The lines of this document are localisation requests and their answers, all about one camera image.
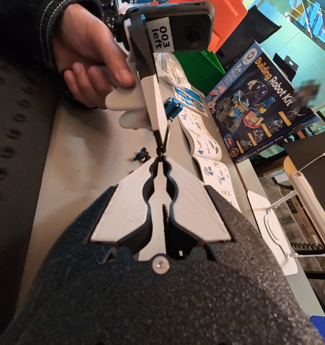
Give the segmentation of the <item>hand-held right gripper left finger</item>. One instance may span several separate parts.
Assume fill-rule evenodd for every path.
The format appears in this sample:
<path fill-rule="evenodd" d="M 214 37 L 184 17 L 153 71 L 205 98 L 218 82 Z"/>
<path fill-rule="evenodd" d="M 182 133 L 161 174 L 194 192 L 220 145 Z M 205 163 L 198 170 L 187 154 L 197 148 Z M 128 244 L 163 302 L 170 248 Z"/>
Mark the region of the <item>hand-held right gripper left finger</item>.
<path fill-rule="evenodd" d="M 115 248 L 128 247 L 140 252 L 152 237 L 149 199 L 154 193 L 154 179 L 159 159 L 151 158 L 115 187 L 90 237 L 92 243 Z"/>

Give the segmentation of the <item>clear plastic parts bag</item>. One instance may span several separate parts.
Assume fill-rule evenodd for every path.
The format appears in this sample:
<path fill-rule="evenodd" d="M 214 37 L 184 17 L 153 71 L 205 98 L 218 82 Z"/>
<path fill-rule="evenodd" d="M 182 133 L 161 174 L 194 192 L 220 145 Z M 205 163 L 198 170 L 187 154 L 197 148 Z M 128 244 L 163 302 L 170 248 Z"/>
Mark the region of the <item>clear plastic parts bag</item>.
<path fill-rule="evenodd" d="M 191 88 L 191 84 L 175 55 L 171 52 L 154 53 L 157 75 L 173 87 Z"/>

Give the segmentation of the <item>grey desk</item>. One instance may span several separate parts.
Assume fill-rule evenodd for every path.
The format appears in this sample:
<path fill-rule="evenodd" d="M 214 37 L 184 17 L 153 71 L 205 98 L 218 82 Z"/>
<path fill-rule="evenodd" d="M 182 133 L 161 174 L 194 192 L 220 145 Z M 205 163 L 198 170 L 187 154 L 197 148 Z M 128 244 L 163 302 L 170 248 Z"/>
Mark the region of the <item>grey desk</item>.
<path fill-rule="evenodd" d="M 47 161 L 41 183 L 21 286 L 15 313 L 24 305 L 35 276 L 49 250 L 68 225 L 110 186 L 137 169 L 134 152 L 146 147 L 156 154 L 154 135 L 147 129 L 123 129 L 119 125 L 122 112 L 84 110 L 61 101 L 54 120 Z M 228 167 L 234 193 L 242 214 L 258 231 L 247 191 L 265 198 L 266 193 L 251 165 L 246 160 L 234 164 L 209 110 L 202 116 L 208 132 L 220 144 L 221 161 Z M 170 127 L 167 156 L 201 179 L 198 165 L 191 158 L 189 142 L 178 122 Z M 139 253 L 140 261 L 165 253 L 162 205 L 170 204 L 162 164 L 154 181 L 155 192 L 149 202 L 152 210 L 153 233 L 149 244 Z M 303 269 L 296 261 L 298 273 L 287 276 L 300 307 L 309 316 L 325 316 L 324 311 Z"/>

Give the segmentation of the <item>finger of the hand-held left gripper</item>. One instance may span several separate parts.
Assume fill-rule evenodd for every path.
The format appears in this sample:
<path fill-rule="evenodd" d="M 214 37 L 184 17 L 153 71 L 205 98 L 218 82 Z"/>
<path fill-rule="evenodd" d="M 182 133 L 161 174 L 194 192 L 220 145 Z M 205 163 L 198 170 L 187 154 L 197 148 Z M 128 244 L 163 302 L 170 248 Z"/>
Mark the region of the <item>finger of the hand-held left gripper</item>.
<path fill-rule="evenodd" d="M 161 150 L 167 129 L 167 118 L 160 93 L 157 75 L 141 79 L 144 99 L 147 106 L 149 119 L 156 139 L 157 150 Z"/>
<path fill-rule="evenodd" d="M 163 146 L 162 146 L 162 148 L 161 148 L 161 155 L 162 155 L 162 156 L 166 153 L 167 146 L 168 146 L 168 143 L 169 143 L 169 138 L 170 138 L 170 124 L 171 124 L 171 121 L 167 121 L 167 129 L 166 129 L 166 133 L 165 133 L 165 139 L 164 139 L 164 142 L 163 142 Z"/>

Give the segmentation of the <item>robot kit box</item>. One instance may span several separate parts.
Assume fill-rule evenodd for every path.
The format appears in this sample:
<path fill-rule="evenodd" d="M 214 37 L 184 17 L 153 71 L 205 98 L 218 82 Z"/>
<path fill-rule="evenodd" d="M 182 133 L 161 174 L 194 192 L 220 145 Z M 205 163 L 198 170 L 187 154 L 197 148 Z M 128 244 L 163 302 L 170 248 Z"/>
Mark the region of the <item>robot kit box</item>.
<path fill-rule="evenodd" d="M 294 87 L 255 41 L 206 96 L 226 149 L 242 162 L 317 122 L 292 105 Z"/>

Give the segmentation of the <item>green bin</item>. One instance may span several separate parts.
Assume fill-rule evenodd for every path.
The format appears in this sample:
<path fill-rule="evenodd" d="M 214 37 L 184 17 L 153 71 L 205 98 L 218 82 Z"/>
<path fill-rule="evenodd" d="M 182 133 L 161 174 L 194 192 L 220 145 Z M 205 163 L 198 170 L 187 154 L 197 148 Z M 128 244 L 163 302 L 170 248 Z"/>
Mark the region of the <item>green bin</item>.
<path fill-rule="evenodd" d="M 205 96 L 225 75 L 223 67 L 212 51 L 175 52 L 174 55 L 189 83 Z"/>

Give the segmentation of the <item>small blue toy robot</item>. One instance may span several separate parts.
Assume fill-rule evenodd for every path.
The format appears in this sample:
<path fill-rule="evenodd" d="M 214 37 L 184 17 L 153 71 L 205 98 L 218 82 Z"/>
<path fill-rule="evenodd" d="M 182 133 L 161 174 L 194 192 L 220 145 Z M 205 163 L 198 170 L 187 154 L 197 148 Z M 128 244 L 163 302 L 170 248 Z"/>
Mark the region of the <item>small blue toy robot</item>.
<path fill-rule="evenodd" d="M 169 97 L 163 102 L 166 118 L 168 121 L 172 121 L 182 110 L 183 104 L 178 102 L 174 97 Z"/>

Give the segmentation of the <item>orange plastic tote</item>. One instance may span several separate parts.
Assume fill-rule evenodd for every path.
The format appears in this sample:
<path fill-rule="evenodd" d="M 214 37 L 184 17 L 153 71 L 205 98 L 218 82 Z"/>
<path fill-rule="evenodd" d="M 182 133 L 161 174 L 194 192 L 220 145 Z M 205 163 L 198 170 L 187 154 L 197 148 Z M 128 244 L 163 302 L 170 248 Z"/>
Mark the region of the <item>orange plastic tote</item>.
<path fill-rule="evenodd" d="M 212 37 L 208 50 L 216 53 L 247 14 L 241 0 L 210 0 L 215 8 Z"/>

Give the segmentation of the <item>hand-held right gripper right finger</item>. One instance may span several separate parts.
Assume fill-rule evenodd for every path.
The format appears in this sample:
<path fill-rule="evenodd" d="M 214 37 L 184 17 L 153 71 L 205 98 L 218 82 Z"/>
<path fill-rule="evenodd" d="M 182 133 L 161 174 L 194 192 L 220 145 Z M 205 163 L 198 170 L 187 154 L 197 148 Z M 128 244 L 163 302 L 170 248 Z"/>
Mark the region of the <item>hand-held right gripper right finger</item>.
<path fill-rule="evenodd" d="M 163 157 L 166 190 L 171 198 L 165 227 L 168 256 L 190 255 L 195 247 L 231 241 L 206 185 L 173 159 Z"/>

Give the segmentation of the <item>black dimpled mat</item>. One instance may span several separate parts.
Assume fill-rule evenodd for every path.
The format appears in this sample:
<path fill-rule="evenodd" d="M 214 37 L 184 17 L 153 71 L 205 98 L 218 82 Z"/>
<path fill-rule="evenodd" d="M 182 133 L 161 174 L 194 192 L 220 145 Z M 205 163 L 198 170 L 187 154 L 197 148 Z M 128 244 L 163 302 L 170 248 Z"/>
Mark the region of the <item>black dimpled mat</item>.
<path fill-rule="evenodd" d="M 0 53 L 0 335 L 14 316 L 61 93 L 53 72 Z"/>

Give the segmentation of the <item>instruction booklet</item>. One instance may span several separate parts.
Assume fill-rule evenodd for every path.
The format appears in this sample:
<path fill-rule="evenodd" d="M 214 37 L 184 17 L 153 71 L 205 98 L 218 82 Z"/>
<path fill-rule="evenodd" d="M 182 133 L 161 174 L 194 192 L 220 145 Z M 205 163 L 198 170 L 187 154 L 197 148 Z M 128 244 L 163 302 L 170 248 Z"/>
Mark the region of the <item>instruction booklet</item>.
<path fill-rule="evenodd" d="M 229 170 L 221 162 L 220 145 L 207 131 L 201 116 L 184 108 L 178 114 L 178 119 L 189 140 L 191 156 L 199 165 L 204 184 L 213 187 L 241 212 L 234 194 Z"/>

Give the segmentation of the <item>sticker sheet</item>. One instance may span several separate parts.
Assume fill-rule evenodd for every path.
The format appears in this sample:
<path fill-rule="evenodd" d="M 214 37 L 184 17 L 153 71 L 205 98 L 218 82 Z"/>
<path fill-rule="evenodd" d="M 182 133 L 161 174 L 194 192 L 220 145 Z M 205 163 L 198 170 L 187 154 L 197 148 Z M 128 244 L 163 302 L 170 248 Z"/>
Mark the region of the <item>sticker sheet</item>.
<path fill-rule="evenodd" d="M 173 87 L 175 98 L 182 104 L 192 108 L 199 114 L 208 117 L 200 95 L 192 89 Z"/>

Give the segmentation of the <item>person's left hand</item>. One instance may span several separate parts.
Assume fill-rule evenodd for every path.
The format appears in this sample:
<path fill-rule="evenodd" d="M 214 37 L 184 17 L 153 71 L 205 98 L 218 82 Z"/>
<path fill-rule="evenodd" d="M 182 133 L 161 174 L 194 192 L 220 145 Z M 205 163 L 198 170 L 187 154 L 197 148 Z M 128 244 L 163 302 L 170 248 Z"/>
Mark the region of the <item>person's left hand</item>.
<path fill-rule="evenodd" d="M 79 4 L 69 5 L 61 15 L 52 49 L 70 92 L 89 108 L 105 110 L 105 99 L 113 87 L 135 86 L 127 55 L 108 27 Z"/>

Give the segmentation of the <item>black foam bag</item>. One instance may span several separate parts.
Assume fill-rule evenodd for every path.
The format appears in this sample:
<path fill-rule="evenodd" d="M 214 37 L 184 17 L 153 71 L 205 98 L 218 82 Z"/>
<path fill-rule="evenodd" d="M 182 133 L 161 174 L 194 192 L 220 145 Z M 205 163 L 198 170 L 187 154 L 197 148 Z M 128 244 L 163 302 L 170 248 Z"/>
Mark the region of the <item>black foam bag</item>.
<path fill-rule="evenodd" d="M 227 69 L 229 65 L 242 57 L 255 42 L 263 43 L 281 27 L 267 18 L 254 5 L 220 47 L 222 51 L 219 57 L 221 66 Z"/>

